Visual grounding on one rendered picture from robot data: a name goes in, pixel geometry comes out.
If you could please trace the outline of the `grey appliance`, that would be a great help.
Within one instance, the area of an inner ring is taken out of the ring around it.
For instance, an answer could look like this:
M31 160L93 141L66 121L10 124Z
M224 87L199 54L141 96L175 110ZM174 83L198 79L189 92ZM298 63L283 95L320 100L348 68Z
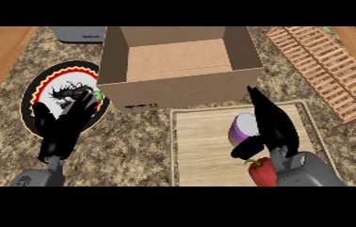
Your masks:
M106 28L103 26L50 26L60 42L101 43Z

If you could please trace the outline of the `purple can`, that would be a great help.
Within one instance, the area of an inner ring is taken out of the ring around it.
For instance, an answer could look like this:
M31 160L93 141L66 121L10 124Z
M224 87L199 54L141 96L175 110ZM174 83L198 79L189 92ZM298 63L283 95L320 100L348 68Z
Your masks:
M236 147L248 137L258 136L255 117L251 113L239 113L227 131L227 139Z

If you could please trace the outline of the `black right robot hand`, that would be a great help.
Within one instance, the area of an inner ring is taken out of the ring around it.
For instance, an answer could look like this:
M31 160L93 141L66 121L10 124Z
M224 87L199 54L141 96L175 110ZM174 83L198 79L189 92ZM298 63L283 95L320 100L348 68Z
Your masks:
M230 156L248 160L264 148L286 147L286 157L296 154L298 135L291 118L277 105L268 100L257 88L248 88L251 103L254 105L254 116L258 135L248 137L234 146Z

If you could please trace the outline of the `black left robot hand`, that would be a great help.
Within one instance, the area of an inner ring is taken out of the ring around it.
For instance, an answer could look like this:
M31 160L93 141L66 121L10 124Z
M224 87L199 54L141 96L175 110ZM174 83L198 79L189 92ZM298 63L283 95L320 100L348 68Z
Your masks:
M84 91L68 112L57 118L44 103L34 103L35 129L42 137L37 159L42 163L51 156L63 160L70 155L82 128L97 112L93 98L93 94Z

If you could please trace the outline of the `wooden slatted tiered shelf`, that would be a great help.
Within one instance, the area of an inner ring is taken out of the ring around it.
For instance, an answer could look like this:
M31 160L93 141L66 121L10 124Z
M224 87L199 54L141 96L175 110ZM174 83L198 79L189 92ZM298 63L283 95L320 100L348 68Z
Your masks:
M356 121L356 58L316 26L276 26L265 37L342 123Z

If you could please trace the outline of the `round plate with dragon print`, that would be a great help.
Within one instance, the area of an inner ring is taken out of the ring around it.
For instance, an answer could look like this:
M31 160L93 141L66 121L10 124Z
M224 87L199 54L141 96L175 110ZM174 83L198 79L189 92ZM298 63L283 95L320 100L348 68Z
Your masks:
M41 102L45 104L54 118L69 110L79 94L87 90L91 94L100 91L96 82L99 76L99 66L87 61L66 61L45 71L34 78L28 85L19 105L20 120L28 131L39 137L35 129L35 115L32 104ZM82 130L91 128L106 113L109 99L103 94L103 99L97 102L97 112L91 116Z

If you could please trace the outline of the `red bell pepper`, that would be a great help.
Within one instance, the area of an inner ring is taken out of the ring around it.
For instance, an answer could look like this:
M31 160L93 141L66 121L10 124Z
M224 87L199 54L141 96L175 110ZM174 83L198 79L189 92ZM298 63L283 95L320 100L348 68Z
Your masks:
M257 160L248 159L245 163L249 164L249 177L257 186L276 186L276 173L273 162L267 157Z

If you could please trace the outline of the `open brown cardboard box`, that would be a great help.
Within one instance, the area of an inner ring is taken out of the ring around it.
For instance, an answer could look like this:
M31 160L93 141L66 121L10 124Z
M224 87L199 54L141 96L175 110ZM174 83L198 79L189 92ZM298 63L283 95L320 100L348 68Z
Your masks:
M135 113L236 101L263 72L243 26L110 26L97 87Z

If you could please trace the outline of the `pale wooden tray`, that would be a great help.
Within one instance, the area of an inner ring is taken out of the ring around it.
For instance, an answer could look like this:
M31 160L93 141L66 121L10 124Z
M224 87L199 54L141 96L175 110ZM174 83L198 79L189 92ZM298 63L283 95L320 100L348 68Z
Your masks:
M328 148L301 100L276 105L294 123L301 151L314 153L338 173ZM171 184L174 186L254 186L243 160L230 157L227 130L239 113L252 105L174 109L169 116Z

